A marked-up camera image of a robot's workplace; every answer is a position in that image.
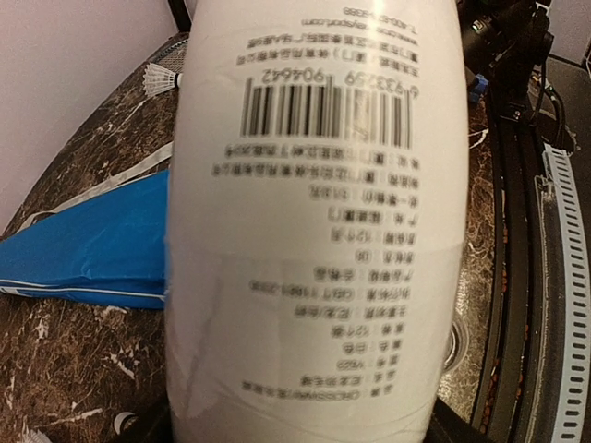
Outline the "blue racket bag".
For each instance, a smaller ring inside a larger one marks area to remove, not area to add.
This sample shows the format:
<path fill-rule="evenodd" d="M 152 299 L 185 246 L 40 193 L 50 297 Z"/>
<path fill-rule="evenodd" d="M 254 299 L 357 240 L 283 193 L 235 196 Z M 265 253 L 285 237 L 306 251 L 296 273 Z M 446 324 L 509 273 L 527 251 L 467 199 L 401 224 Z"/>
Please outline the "blue racket bag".
<path fill-rule="evenodd" d="M 1 291 L 31 298 L 162 309 L 167 171 L 173 146 L 51 210 L 1 243 Z"/>

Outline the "clear plastic tube lid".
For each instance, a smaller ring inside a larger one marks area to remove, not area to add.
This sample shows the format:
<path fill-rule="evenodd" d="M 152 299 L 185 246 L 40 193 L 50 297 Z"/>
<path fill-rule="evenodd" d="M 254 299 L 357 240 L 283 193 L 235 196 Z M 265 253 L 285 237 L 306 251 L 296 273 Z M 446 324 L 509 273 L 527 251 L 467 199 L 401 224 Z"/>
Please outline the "clear plastic tube lid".
<path fill-rule="evenodd" d="M 470 333 L 465 319 L 455 310 L 443 363 L 444 374 L 454 371 L 463 362 L 468 354 L 469 342 Z"/>

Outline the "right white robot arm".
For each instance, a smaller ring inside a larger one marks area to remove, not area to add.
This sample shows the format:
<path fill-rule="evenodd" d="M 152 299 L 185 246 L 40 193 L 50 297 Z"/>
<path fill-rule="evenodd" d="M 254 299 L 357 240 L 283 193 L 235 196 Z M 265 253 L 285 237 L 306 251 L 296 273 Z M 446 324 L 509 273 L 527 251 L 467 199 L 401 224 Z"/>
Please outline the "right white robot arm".
<path fill-rule="evenodd" d="M 549 1 L 458 1 L 468 88 L 488 81 L 488 127 L 495 136 L 523 128 L 535 141 L 542 103 L 555 112 L 555 132 L 546 141 L 568 153 L 566 110 L 549 82 L 547 60 L 554 36 L 549 32 Z"/>

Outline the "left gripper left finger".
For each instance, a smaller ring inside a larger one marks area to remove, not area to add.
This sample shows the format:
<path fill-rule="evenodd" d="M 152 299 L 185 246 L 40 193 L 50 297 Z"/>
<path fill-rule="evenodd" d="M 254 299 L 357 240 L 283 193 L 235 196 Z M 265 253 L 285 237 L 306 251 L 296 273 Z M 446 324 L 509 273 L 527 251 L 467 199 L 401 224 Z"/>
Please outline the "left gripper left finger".
<path fill-rule="evenodd" d="M 155 403 L 128 430 L 127 442 L 171 443 L 174 441 L 168 401 Z"/>

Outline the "white shuttlecock tube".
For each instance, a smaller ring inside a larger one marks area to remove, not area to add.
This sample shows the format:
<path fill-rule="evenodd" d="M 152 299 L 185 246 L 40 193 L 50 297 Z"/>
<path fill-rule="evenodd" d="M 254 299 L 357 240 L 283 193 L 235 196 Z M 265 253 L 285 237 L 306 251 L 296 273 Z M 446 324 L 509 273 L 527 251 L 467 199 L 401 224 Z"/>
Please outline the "white shuttlecock tube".
<path fill-rule="evenodd" d="M 178 442 L 420 442 L 468 190 L 453 1 L 199 1 L 170 166 Z"/>

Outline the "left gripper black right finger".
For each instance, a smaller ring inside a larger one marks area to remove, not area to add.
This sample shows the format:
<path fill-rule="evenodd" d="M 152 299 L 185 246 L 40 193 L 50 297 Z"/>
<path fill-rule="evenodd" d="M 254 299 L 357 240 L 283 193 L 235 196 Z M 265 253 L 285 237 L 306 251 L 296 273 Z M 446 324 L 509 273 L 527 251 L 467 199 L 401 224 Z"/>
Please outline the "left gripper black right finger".
<path fill-rule="evenodd" d="M 485 436 L 437 399 L 427 431 L 427 443 L 477 443 Z"/>

